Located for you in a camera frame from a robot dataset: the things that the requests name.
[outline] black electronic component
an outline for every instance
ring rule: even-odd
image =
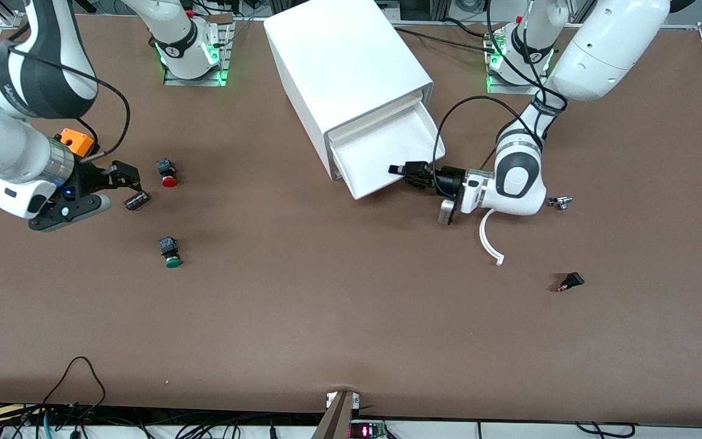
[[[183,264],[180,256],[178,256],[178,241],[175,241],[175,238],[171,236],[162,237],[162,239],[159,239],[158,246],[161,249],[161,255],[166,260],[165,266],[167,268],[175,268]]]
[[[137,210],[145,203],[150,202],[151,199],[152,198],[148,192],[139,191],[123,202],[123,205],[129,210]]]
[[[402,166],[392,165],[389,173],[402,175],[407,184],[417,189],[423,190],[426,187],[435,187],[440,195],[456,197],[462,190],[462,182],[465,180],[465,170],[451,166],[443,166],[440,170],[435,170],[432,175],[432,167],[427,162],[406,162]]]
[[[562,292],[583,284],[584,278],[581,277],[581,275],[578,272],[574,271],[573,273],[570,273],[565,278],[565,280],[562,281],[561,284],[559,284],[559,287],[557,287],[557,291]]]

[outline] electrical cable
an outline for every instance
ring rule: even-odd
[[[493,155],[495,155],[495,150],[497,149],[497,145],[492,147],[492,150],[489,152],[489,155],[487,155],[487,158],[484,159],[484,162],[481,164],[481,166],[478,167],[478,170],[482,171],[484,170],[484,166],[487,166],[487,163],[490,161]]]
[[[412,31],[412,30],[404,29],[404,28],[401,28],[401,27],[395,27],[395,29],[396,29],[398,32],[402,32],[402,33],[404,33],[404,34],[415,35],[415,36],[417,36],[417,37],[426,38],[426,39],[433,40],[433,41],[437,41],[437,42],[440,42],[440,43],[443,43],[443,44],[447,44],[447,45],[454,45],[454,46],[457,46],[457,47],[464,47],[464,48],[472,48],[472,49],[474,49],[474,50],[480,50],[480,51],[482,51],[482,52],[487,52],[487,53],[495,53],[495,51],[492,50],[491,48],[484,48],[484,47],[481,47],[481,46],[474,46],[474,45],[466,45],[465,43],[460,43],[460,42],[458,42],[458,41],[445,40],[445,39],[440,38],[440,37],[433,37],[432,35],[427,35],[427,34],[422,34],[422,33],[414,32],[414,31]]]
[[[530,25],[530,12],[533,10],[533,0],[530,0],[528,5],[527,5],[527,12],[526,16],[524,17],[524,22],[523,22],[523,30],[522,30],[522,37],[524,39],[524,56],[527,58],[528,61],[530,61],[530,49],[529,45],[527,45],[527,27]],[[533,77],[535,77],[535,80],[538,82],[538,88],[541,90],[541,97],[543,98],[543,103],[545,105],[546,103],[546,92],[544,91],[544,85],[543,82],[541,81],[541,75],[538,74],[538,72],[535,70],[535,64],[534,62],[527,62],[527,64],[530,65],[530,69],[533,72]],[[533,128],[535,130],[535,133],[538,133],[538,122],[541,121],[541,112],[538,111],[537,116],[535,116],[535,124],[533,125]]]
[[[25,34],[26,31],[29,30],[29,28],[30,28],[29,22],[26,22],[26,24],[21,26],[18,30],[16,30],[16,32],[14,34],[7,37],[8,41],[16,41],[16,39],[18,37],[22,36],[23,34]]]
[[[96,370],[94,370],[94,365],[91,364],[91,361],[87,357],[84,357],[82,355],[76,356],[75,358],[72,359],[72,361],[69,362],[69,364],[67,364],[67,367],[64,370],[64,375],[62,375],[61,379],[58,380],[58,383],[56,383],[56,385],[53,386],[53,389],[51,389],[51,391],[48,392],[47,395],[45,395],[45,398],[42,399],[42,404],[41,404],[42,406],[45,406],[45,403],[48,402],[48,398],[50,398],[51,395],[53,394],[53,392],[55,392],[56,389],[58,389],[59,386],[62,385],[62,383],[66,379],[67,374],[69,373],[69,370],[72,369],[72,365],[75,364],[75,361],[78,361],[78,360],[83,360],[88,365],[88,369],[91,371],[92,377],[94,377],[94,380],[99,385],[99,389],[102,391],[102,397],[99,398],[99,401],[97,403],[90,406],[88,409],[86,409],[85,412],[83,412],[80,415],[80,418],[78,419],[78,423],[76,424],[76,426],[82,425],[83,419],[89,414],[89,412],[92,411],[93,409],[97,408],[101,403],[103,403],[103,401],[107,397],[107,390],[105,389],[105,384],[102,384],[101,380],[99,380],[99,377],[97,376],[97,372],[96,372]],[[43,413],[43,419],[45,419],[45,417],[47,417],[47,415],[48,415],[47,412]],[[39,433],[38,433],[39,432],[39,425],[35,425],[35,427],[37,427],[37,435],[35,437],[39,437]]]
[[[123,138],[126,137],[126,132],[129,131],[129,122],[131,122],[131,119],[132,119],[132,109],[129,106],[129,100],[126,99],[126,97],[123,95],[123,93],[121,93],[117,88],[115,88],[114,86],[111,86],[110,84],[106,83],[105,81],[98,79],[97,77],[94,77],[93,75],[89,75],[86,72],[81,72],[78,69],[74,69],[73,67],[65,66],[64,64],[57,63],[57,62],[47,61],[47,59],[39,58],[37,56],[31,55],[30,53],[21,52],[20,50],[17,50],[14,47],[9,47],[8,51],[11,53],[15,53],[16,55],[21,55],[23,58],[26,58],[26,59],[31,59],[33,61],[42,62],[42,64],[45,64],[46,66],[53,67],[54,69],[67,70],[71,73],[75,73],[75,75],[80,75],[81,77],[92,80],[95,83],[97,83],[103,87],[108,88],[110,91],[114,92],[117,95],[117,97],[121,98],[121,102],[123,102],[123,106],[126,109],[126,120],[123,123],[123,130],[121,130],[121,136],[118,138],[118,141],[115,142],[115,144],[112,145],[112,147],[110,149],[106,150],[105,152],[101,152],[101,153],[96,154],[96,155],[91,155],[91,156],[83,159],[81,162],[90,162],[92,160],[99,159],[99,158],[104,157],[106,155],[110,155],[111,153],[113,153],[115,150],[118,149],[118,147],[123,142]],[[76,357],[75,359],[84,359],[88,363],[88,366],[89,367],[91,366],[91,363],[88,361],[88,359],[86,357]]]
[[[91,138],[94,139],[94,144],[91,145],[91,149],[90,149],[90,150],[92,151],[92,154],[95,154],[95,151],[94,151],[94,150],[95,150],[96,146],[99,144],[99,136],[97,136],[97,132],[94,131],[94,128],[91,128],[91,125],[89,125],[88,123],[86,123],[86,121],[83,120],[83,119],[81,119],[80,117],[78,117],[78,118],[75,119],[75,120],[76,120],[78,123],[80,123],[80,125],[83,125],[83,127],[86,128],[86,129],[89,131],[89,133],[91,133]]]
[[[142,431],[145,432],[145,437],[147,437],[147,439],[156,439],[156,438],[151,434],[151,432],[148,431],[148,428],[145,428],[145,424],[143,423],[143,420],[140,418],[140,414],[137,413],[137,408],[136,408],[136,407],[132,407],[132,411],[134,412],[134,416],[137,417],[137,422],[139,422],[139,424],[140,424],[140,430],[142,430]]]
[[[460,29],[464,30],[465,33],[470,34],[470,35],[473,35],[474,37],[479,37],[479,38],[486,38],[486,37],[487,37],[487,34],[479,34],[478,32],[472,30],[471,28],[466,27],[465,24],[464,24],[463,22],[460,22],[459,20],[457,20],[457,19],[455,19],[455,18],[452,18],[452,17],[450,17],[450,16],[445,17],[445,19],[443,19],[443,21],[448,21],[448,22],[450,22],[450,23],[454,23],[454,24],[457,25]]]
[[[633,424],[627,424],[630,427],[630,432],[627,434],[616,434],[616,433],[608,433],[607,431],[603,431],[599,425],[597,425],[596,422],[590,423],[592,424],[592,427],[594,427],[594,430],[589,430],[588,428],[584,428],[581,423],[576,422],[576,427],[579,427],[579,430],[583,431],[584,433],[589,433],[589,434],[594,434],[596,436],[599,436],[600,439],[605,439],[605,437],[616,437],[618,439],[628,439],[629,437],[633,437],[636,434],[636,426]]]
[[[491,6],[492,2],[491,0],[489,0],[489,3],[487,5],[487,29],[489,30],[489,39],[492,42],[492,45],[495,46],[495,50],[497,51],[497,53],[500,54],[502,60],[505,61],[505,64],[507,64],[508,67],[510,67],[511,70],[513,70],[513,72],[515,72],[517,75],[519,75],[519,77],[526,81],[526,83],[540,88],[541,91],[548,91],[555,97],[559,98],[562,101],[562,108],[560,108],[560,110],[566,109],[568,107],[568,100],[565,98],[565,96],[562,96],[561,94],[552,90],[551,88],[539,85],[537,82],[531,80],[529,77],[527,77],[527,75],[524,75],[524,73],[522,73],[521,70],[517,69],[516,66],[514,66],[513,63],[510,61],[510,59],[508,59],[507,56],[505,56],[502,50],[500,50],[500,45],[498,44],[497,39],[495,38],[495,31],[492,30],[492,20],[490,14]]]
[[[235,38],[237,38],[238,35],[240,35],[244,30],[246,30],[246,27],[248,27],[248,25],[251,23],[251,21],[254,20],[254,17],[256,17],[256,10],[254,10],[254,11],[251,13],[251,16],[248,17],[248,20],[246,20],[245,23],[243,23],[243,25],[240,27],[240,30],[236,30],[236,31],[235,31],[235,34],[232,35],[231,38],[229,38],[229,41],[227,41],[227,42],[225,42],[225,43],[219,43],[219,44],[217,44],[217,45],[214,45],[214,47],[216,47],[216,48],[222,48],[222,47],[225,47],[225,46],[230,45],[232,41],[235,41]]]
[[[51,426],[48,423],[48,412],[46,411],[44,416],[42,416],[42,430],[45,431],[45,437],[47,439],[53,439],[53,435],[51,434]]]
[[[529,136],[531,136],[533,139],[535,139],[535,142],[538,144],[538,146],[540,148],[543,148],[541,145],[541,140],[538,139],[538,137],[535,136],[534,133],[532,133],[532,130],[530,130],[530,128],[527,127],[527,124],[524,123],[521,116],[519,116],[519,114],[517,112],[513,111],[513,109],[510,108],[510,105],[508,105],[507,103],[502,102],[498,98],[493,98],[493,97],[486,96],[486,95],[471,96],[469,98],[464,98],[463,100],[460,100],[459,102],[454,104],[454,106],[452,106],[452,108],[449,109],[448,112],[446,112],[445,116],[443,116],[443,119],[441,120],[440,125],[438,125],[438,132],[437,132],[437,134],[435,134],[435,143],[434,143],[434,146],[432,147],[432,183],[435,185],[435,190],[438,193],[440,193],[441,195],[443,195],[445,197],[448,197],[452,201],[455,201],[454,196],[446,194],[446,192],[444,192],[443,189],[441,189],[441,187],[438,185],[438,177],[437,177],[437,175],[435,175],[435,160],[437,159],[437,156],[438,156],[438,143],[440,142],[441,132],[443,131],[443,125],[445,124],[446,120],[449,118],[451,113],[454,112],[454,110],[459,108],[465,102],[475,101],[475,100],[479,100],[479,99],[494,102],[494,103],[502,106],[503,108],[507,109],[507,111],[509,111],[510,114],[512,114],[516,118],[516,120],[518,120],[518,122],[521,123],[521,125],[524,127],[524,129],[529,134]]]

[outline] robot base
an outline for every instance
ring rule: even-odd
[[[501,27],[498,30],[495,30],[494,32],[495,39],[497,40],[498,45],[501,46],[501,48],[505,44],[505,38],[502,33],[503,29],[504,28]],[[485,37],[484,39],[484,48],[495,48],[495,45],[492,44],[489,37]],[[487,69],[487,93],[505,93],[507,95],[534,95],[535,92],[538,90],[538,88],[534,85],[511,84],[509,81],[502,78],[494,69],[492,69],[492,65],[498,65],[501,62],[505,62],[498,53],[484,53],[484,61]],[[541,73],[541,82],[546,82],[546,78],[546,73]]]
[[[211,33],[211,45],[222,45],[220,48],[207,48],[207,56],[214,61],[217,61],[215,66],[207,70],[207,73],[201,77],[186,80],[176,77],[169,70],[164,72],[164,85],[181,85],[188,87],[223,87],[226,86],[226,77],[229,73],[229,60],[232,57],[232,45],[234,42],[229,42],[235,35],[235,24],[232,21],[229,24],[210,23],[213,32]]]

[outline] black cable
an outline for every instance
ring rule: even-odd
[[[94,143],[91,145],[91,148],[88,150],[87,155],[94,155],[95,153],[99,152],[99,136],[97,136],[97,132],[94,131],[94,128],[91,128],[91,125],[86,123],[85,120],[81,119],[78,117],[75,119],[80,125],[83,125],[89,133],[91,133],[92,139],[94,139]]]
[[[66,378],[67,374],[69,373],[69,370],[72,369],[72,365],[75,364],[75,361],[78,361],[78,360],[83,360],[84,362],[86,362],[86,364],[88,365],[88,369],[91,371],[92,377],[94,377],[94,380],[97,382],[100,390],[102,391],[102,397],[99,398],[99,401],[97,403],[95,403],[94,405],[90,406],[88,409],[86,409],[85,412],[83,412],[80,415],[80,418],[78,419],[78,423],[76,423],[76,426],[81,425],[81,427],[82,427],[83,419],[86,417],[86,415],[88,415],[90,411],[97,408],[101,403],[103,403],[103,401],[107,397],[107,390],[105,389],[105,384],[102,384],[101,380],[99,380],[99,377],[97,376],[97,372],[96,372],[96,370],[94,370],[94,365],[91,364],[91,361],[87,357],[84,357],[82,355],[76,356],[75,358],[72,359],[72,361],[69,362],[69,364],[67,364],[67,367],[64,370],[64,375],[62,375],[61,379],[58,380],[58,383],[56,383],[56,385],[53,386],[53,389],[51,389],[51,391],[48,392],[47,395],[45,395],[45,398],[42,399],[41,405],[44,406],[45,403],[47,403],[48,398],[50,398],[51,395],[53,394],[53,392],[55,392],[56,389],[58,389],[59,386],[61,386],[61,384],[64,382],[64,378]],[[39,437],[39,435],[38,435],[39,431],[40,431],[39,424],[36,423],[36,425],[34,427],[37,428],[37,436],[35,436],[35,437]]]
[[[492,150],[489,152],[489,155],[487,155],[487,158],[484,159],[484,162],[481,164],[481,166],[478,167],[478,170],[482,171],[484,170],[484,166],[487,166],[487,163],[490,161],[493,155],[495,155],[495,150],[497,149],[497,145],[492,147]]]
[[[137,422],[140,423],[140,430],[145,432],[145,437],[147,437],[147,439],[156,439],[155,437],[153,437],[151,432],[148,431],[148,428],[145,428],[145,424],[143,423],[143,420],[140,418],[140,414],[137,413],[137,407],[132,407],[132,411],[134,412],[134,416],[137,417]]]
[[[487,52],[487,53],[494,53],[495,52],[494,50],[492,50],[490,48],[484,48],[484,47],[474,46],[474,45],[466,45],[465,43],[460,43],[458,41],[445,40],[443,38],[433,37],[432,35],[427,35],[427,34],[421,34],[421,33],[414,32],[412,30],[404,29],[401,27],[395,27],[395,29],[398,30],[398,32],[402,32],[404,34],[415,35],[417,37],[426,38],[426,39],[437,41],[437,42],[447,44],[447,45],[455,45],[457,47],[472,48],[474,50],[480,50],[482,52]]]
[[[21,26],[20,29],[16,30],[16,32],[14,34],[7,37],[8,41],[16,41],[16,39],[18,37],[22,36],[23,34],[26,33],[27,30],[29,30],[29,27],[30,27],[29,22],[26,22],[26,24]]]
[[[579,430],[583,431],[584,433],[589,433],[589,434],[594,434],[596,436],[599,436],[600,439],[605,439],[605,437],[617,437],[618,439],[628,439],[629,437],[633,437],[636,434],[636,426],[632,424],[628,424],[630,426],[630,432],[627,434],[616,434],[616,433],[608,433],[607,431],[603,431],[599,425],[597,425],[596,422],[590,423],[592,424],[592,427],[594,427],[594,430],[589,430],[587,428],[584,428],[581,423],[576,422],[576,427],[579,427]]]
[[[450,16],[447,16],[447,17],[445,17],[445,19],[443,19],[443,21],[448,21],[448,22],[454,23],[455,25],[459,26],[460,29],[464,30],[468,34],[473,35],[474,37],[479,37],[479,38],[486,38],[487,37],[487,34],[479,34],[478,32],[471,30],[471,28],[465,26],[465,23],[460,22],[456,18],[452,18]]]
[[[531,80],[529,77],[527,77],[527,75],[524,75],[524,73],[522,73],[521,70],[517,69],[516,66],[514,66],[513,63],[510,61],[510,59],[508,59],[504,55],[502,50],[500,50],[500,45],[498,44],[497,39],[495,38],[495,31],[492,30],[492,19],[491,19],[491,14],[490,14],[491,6],[492,6],[491,3],[492,3],[491,0],[488,0],[488,4],[487,4],[487,29],[489,30],[489,36],[490,36],[489,39],[492,42],[492,45],[495,46],[495,50],[497,51],[497,53],[499,53],[502,60],[505,61],[506,64],[508,64],[508,67],[510,67],[511,70],[513,70],[513,72],[515,72],[517,75],[519,75],[519,77],[521,77],[524,81],[526,81],[526,83],[540,88],[541,91],[548,91],[552,95],[556,96],[557,98],[559,98],[562,101],[562,108],[560,108],[560,110],[566,109],[568,107],[568,100],[565,99],[565,96],[562,96],[561,94],[557,93],[556,91],[552,90],[551,88],[538,85],[537,82]]]
[[[117,88],[115,88],[114,86],[111,86],[110,84],[106,83],[105,81],[98,79],[98,78],[95,78],[94,76],[89,75],[86,72],[81,72],[78,69],[74,69],[73,67],[65,66],[64,64],[56,63],[53,61],[47,61],[47,59],[39,58],[37,56],[31,55],[30,53],[21,52],[20,50],[17,50],[14,47],[10,47],[10,48],[8,48],[8,50],[9,50],[9,52],[15,53],[16,55],[21,55],[23,58],[31,59],[33,61],[42,62],[42,64],[45,64],[46,66],[53,67],[54,69],[67,70],[71,73],[75,73],[75,75],[80,75],[81,77],[84,77],[86,79],[90,79],[103,87],[107,87],[110,91],[112,91],[116,95],[118,95],[118,97],[121,98],[121,102],[123,102],[123,106],[126,108],[126,120],[123,123],[123,130],[121,131],[121,136],[118,138],[118,141],[115,142],[115,145],[112,145],[112,148],[103,152],[102,157],[104,157],[105,155],[109,155],[118,149],[118,147],[123,142],[123,138],[126,137],[126,132],[129,130],[129,122],[131,122],[131,119],[132,119],[132,109],[129,106],[129,101],[126,99],[126,97],[123,95],[123,93],[121,93]],[[88,361],[88,359],[86,359],[86,357],[76,357],[75,359],[85,359],[85,361],[88,362],[88,366],[91,365],[91,363]]]
[[[527,127],[527,124],[524,123],[524,121],[522,120],[521,116],[519,116],[519,114],[518,114],[517,112],[513,111],[513,109],[510,108],[510,106],[509,106],[507,103],[502,102],[502,101],[499,100],[498,98],[493,98],[493,97],[486,96],[486,95],[471,96],[471,97],[469,97],[469,98],[464,98],[463,100],[460,100],[459,102],[457,102],[456,104],[454,104],[454,106],[452,106],[452,108],[449,109],[448,112],[446,112],[445,116],[443,116],[443,120],[441,120],[440,125],[438,125],[438,133],[435,135],[435,145],[434,145],[434,147],[432,148],[432,183],[435,185],[435,190],[436,190],[437,192],[440,192],[440,194],[442,194],[442,195],[445,196],[445,197],[448,197],[448,198],[451,199],[451,200],[454,200],[454,197],[451,196],[451,195],[449,195],[449,194],[446,194],[446,192],[443,192],[443,189],[441,189],[441,187],[438,185],[438,177],[437,177],[437,175],[435,175],[435,160],[436,160],[437,155],[438,155],[438,142],[440,141],[440,138],[441,138],[441,132],[443,131],[443,125],[445,124],[446,119],[449,118],[449,116],[451,115],[451,113],[454,112],[454,110],[456,110],[457,108],[459,108],[459,107],[460,107],[462,104],[464,104],[465,102],[475,101],[475,100],[477,100],[477,99],[482,99],[482,100],[486,100],[486,101],[495,102],[495,103],[497,103],[498,105],[502,106],[503,108],[507,109],[507,111],[509,111],[510,114],[513,114],[513,116],[516,118],[516,120],[518,120],[518,122],[521,123],[522,127],[524,127],[524,129],[525,129],[525,130],[527,131],[527,133],[535,140],[535,142],[538,143],[538,147],[539,147],[539,148],[543,148],[543,147],[541,146],[541,139],[538,139],[538,137],[535,136],[534,133],[532,133],[532,130],[530,130],[530,128]],[[484,164],[486,164],[486,162],[488,162],[489,158],[491,158],[491,154],[490,154],[490,156],[487,158],[487,160],[484,161]]]
[[[210,9],[207,8],[207,6],[205,6],[203,3],[194,2],[194,5],[201,6],[207,12],[207,15],[209,15],[209,16],[211,16],[213,14],[213,12],[210,12]]]
[[[275,431],[275,417],[270,417],[270,439],[278,439],[278,432]]]

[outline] green push button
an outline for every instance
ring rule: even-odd
[[[183,261],[181,261],[180,258],[178,258],[177,256],[172,256],[172,258],[167,258],[165,266],[167,266],[167,268],[175,268],[179,267],[182,263]]]

